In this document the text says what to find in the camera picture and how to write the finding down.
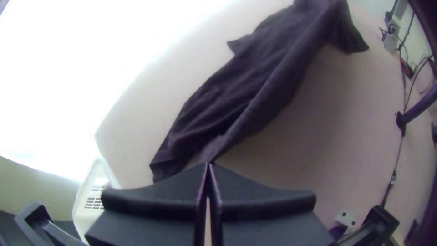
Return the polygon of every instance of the metal stand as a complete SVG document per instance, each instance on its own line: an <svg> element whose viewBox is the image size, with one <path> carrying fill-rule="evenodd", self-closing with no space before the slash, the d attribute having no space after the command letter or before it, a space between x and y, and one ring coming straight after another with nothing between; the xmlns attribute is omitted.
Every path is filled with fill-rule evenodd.
<svg viewBox="0 0 437 246"><path fill-rule="evenodd" d="M432 89L410 110L402 114L397 112L396 124L402 132L402 136L405 136L407 124L414 120L417 116L427 110L431 104L437 101L437 85L434 85Z"/></svg>

